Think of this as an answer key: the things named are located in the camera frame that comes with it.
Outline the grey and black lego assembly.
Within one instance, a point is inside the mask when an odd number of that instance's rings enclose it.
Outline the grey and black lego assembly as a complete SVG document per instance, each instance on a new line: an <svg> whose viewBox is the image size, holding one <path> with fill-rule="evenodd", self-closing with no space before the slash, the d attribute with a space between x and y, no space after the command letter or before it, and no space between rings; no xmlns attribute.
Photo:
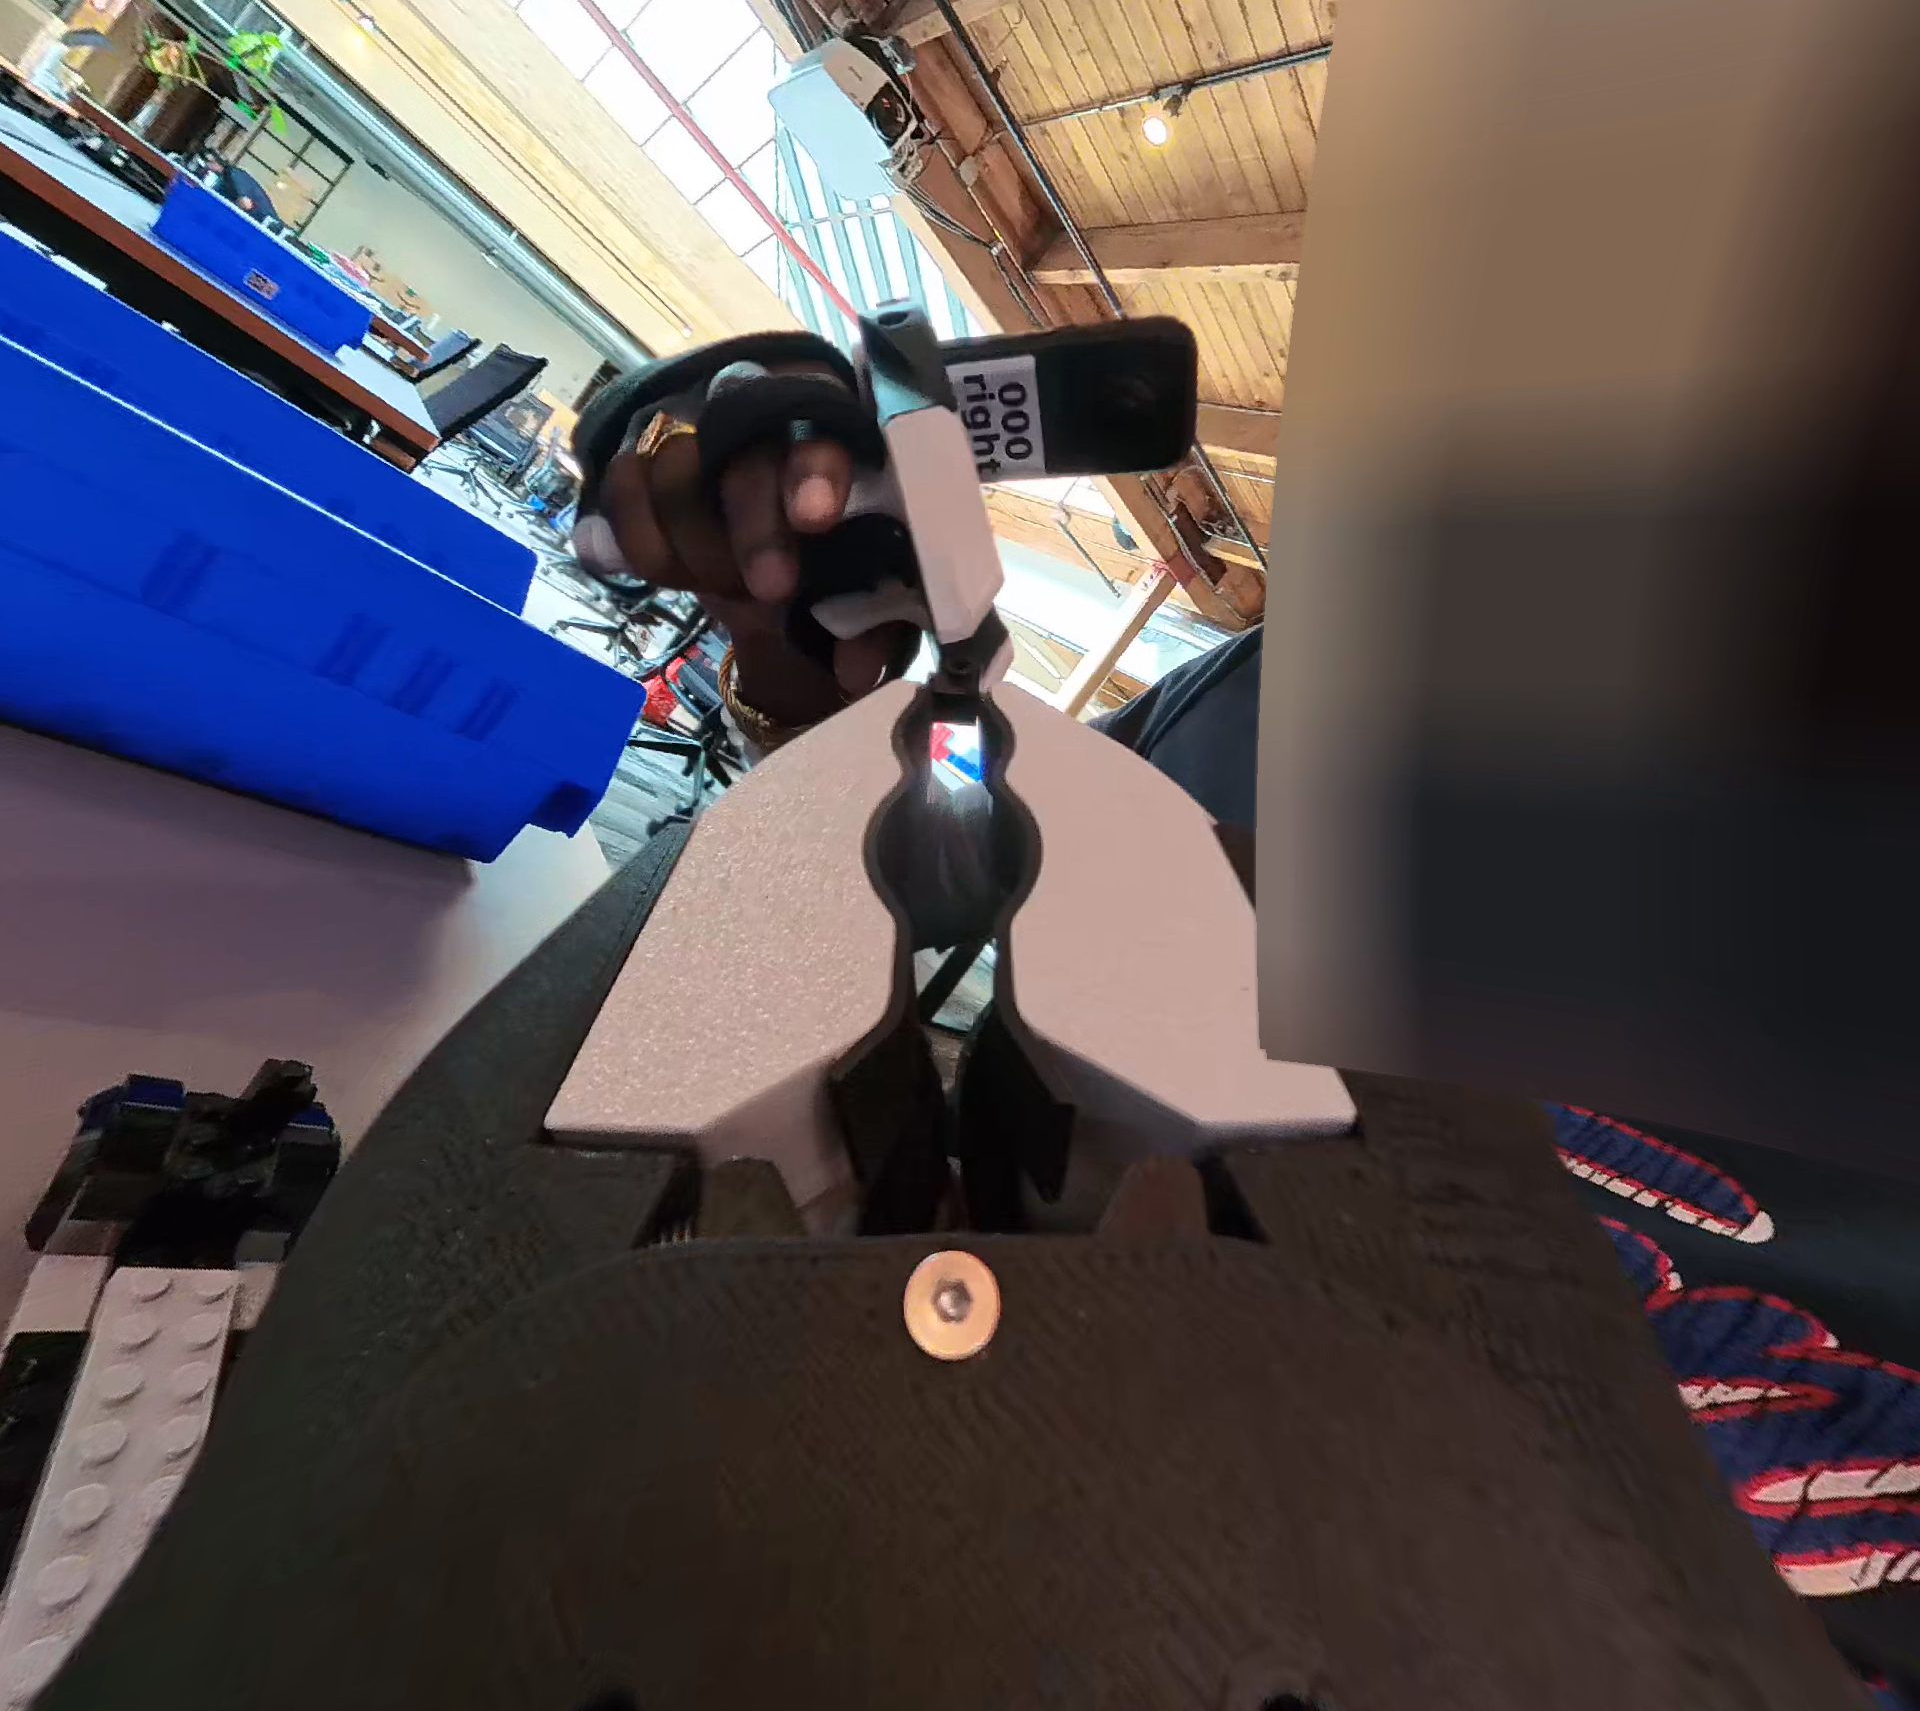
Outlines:
<svg viewBox="0 0 1920 1711"><path fill-rule="evenodd" d="M233 1095L130 1076L79 1106L4 1336L4 1708L32 1708L132 1572L340 1162L300 1060Z"/></svg>

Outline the white ceiling projector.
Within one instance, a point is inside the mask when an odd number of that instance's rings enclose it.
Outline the white ceiling projector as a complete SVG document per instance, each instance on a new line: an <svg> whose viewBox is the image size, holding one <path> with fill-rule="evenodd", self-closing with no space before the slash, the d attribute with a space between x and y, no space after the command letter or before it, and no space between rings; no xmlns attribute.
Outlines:
<svg viewBox="0 0 1920 1711"><path fill-rule="evenodd" d="M925 118L872 39L834 37L804 53L770 84L767 102L779 133L839 200L904 195L923 170Z"/></svg>

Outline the person's patterned top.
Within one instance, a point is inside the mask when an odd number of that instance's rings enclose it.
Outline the person's patterned top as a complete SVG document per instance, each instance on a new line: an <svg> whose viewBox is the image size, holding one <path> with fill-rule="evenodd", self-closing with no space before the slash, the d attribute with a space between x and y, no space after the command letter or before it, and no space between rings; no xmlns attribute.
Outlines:
<svg viewBox="0 0 1920 1711"><path fill-rule="evenodd" d="M1544 1113L1734 1508L1871 1706L1917 1708L1917 1181Z"/></svg>

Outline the black mesh office chair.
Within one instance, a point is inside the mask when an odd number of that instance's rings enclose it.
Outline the black mesh office chair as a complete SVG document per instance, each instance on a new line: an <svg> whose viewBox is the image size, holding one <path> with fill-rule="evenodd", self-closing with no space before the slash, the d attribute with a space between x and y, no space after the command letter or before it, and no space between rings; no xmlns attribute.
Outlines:
<svg viewBox="0 0 1920 1711"><path fill-rule="evenodd" d="M441 388L421 400L435 437L428 448L430 453L441 451L483 420L519 398L528 386L542 379L546 369L546 358L519 355L512 348L497 346L477 363L448 376Z"/></svg>

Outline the wooden desk with bin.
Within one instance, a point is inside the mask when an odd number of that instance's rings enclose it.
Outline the wooden desk with bin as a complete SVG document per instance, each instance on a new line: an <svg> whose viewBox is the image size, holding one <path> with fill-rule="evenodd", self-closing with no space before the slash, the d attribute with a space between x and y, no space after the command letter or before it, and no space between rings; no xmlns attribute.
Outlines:
<svg viewBox="0 0 1920 1711"><path fill-rule="evenodd" d="M154 237L154 202L93 165L26 114L2 111L4 221L226 365L411 470L441 446L418 391L379 358L323 353L246 290L221 284Z"/></svg>

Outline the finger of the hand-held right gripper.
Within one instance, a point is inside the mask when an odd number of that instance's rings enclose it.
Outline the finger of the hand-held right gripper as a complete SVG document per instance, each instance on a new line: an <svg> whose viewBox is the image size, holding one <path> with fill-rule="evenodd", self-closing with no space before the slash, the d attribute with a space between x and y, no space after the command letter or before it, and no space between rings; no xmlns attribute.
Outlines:
<svg viewBox="0 0 1920 1711"><path fill-rule="evenodd" d="M913 409L886 420L881 432L918 567L907 614L934 641L951 690L993 693L1014 648L997 609L1004 570L969 430L955 409Z"/></svg>

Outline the person's right hand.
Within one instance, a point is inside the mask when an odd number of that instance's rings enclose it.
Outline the person's right hand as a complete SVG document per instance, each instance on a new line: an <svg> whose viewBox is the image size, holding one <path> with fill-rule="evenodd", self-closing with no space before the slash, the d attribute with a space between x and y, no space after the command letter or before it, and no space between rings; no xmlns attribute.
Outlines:
<svg viewBox="0 0 1920 1711"><path fill-rule="evenodd" d="M735 706L779 730L804 730L900 679L920 641L913 627L881 625L834 641L830 665L792 641L800 539L844 518L855 470L837 437L788 432L707 484L693 432L707 395L758 374L760 365L739 362L665 398L665 430L642 425L611 460L597 513L632 576L695 595L727 630Z"/></svg>

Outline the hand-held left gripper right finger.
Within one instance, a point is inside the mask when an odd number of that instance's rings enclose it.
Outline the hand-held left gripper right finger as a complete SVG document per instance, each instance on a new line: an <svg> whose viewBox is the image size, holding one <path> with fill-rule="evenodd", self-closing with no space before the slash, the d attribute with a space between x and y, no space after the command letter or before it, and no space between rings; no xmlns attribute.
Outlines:
<svg viewBox="0 0 1920 1711"><path fill-rule="evenodd" d="M1143 1137L1344 1137L1329 1065L1267 1057L1255 906L1213 816L1132 749L1023 690L1006 783L1039 834L1037 879L1000 960L1069 1100Z"/></svg>

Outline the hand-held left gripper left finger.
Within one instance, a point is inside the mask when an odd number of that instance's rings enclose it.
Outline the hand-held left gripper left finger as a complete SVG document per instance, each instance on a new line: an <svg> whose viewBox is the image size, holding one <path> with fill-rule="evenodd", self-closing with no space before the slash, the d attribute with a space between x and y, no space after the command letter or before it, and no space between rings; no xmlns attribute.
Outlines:
<svg viewBox="0 0 1920 1711"><path fill-rule="evenodd" d="M876 820L918 688L893 681L767 756L686 837L546 1132L558 1143L837 1143L828 1076L904 999Z"/></svg>

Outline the green potted plant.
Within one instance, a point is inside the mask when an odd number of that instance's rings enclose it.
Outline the green potted plant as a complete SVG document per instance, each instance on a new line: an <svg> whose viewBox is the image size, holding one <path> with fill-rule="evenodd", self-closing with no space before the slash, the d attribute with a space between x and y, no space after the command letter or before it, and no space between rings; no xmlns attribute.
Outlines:
<svg viewBox="0 0 1920 1711"><path fill-rule="evenodd" d="M188 84L202 93L230 88L233 100L253 116L256 126L277 137L288 135L288 121L274 93L277 63L290 44L286 33L228 33L216 44L207 44L198 33L167 37L160 32L142 32L140 37L142 67L156 81Z"/></svg>

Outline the blue plastic bin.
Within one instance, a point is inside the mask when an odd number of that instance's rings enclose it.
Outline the blue plastic bin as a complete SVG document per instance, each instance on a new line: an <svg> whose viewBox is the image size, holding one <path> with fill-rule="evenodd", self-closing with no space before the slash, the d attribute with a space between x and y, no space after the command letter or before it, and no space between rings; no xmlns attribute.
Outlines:
<svg viewBox="0 0 1920 1711"><path fill-rule="evenodd" d="M12 728L486 862L637 725L527 546L9 235L2 500Z"/></svg>

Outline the small blue bin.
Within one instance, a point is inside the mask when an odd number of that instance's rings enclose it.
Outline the small blue bin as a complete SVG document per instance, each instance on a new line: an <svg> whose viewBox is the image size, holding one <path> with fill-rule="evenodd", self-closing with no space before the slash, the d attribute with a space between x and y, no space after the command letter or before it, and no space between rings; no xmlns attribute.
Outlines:
<svg viewBox="0 0 1920 1711"><path fill-rule="evenodd" d="M323 355L360 349L372 332L372 305L356 288L191 177L172 179L154 239Z"/></svg>

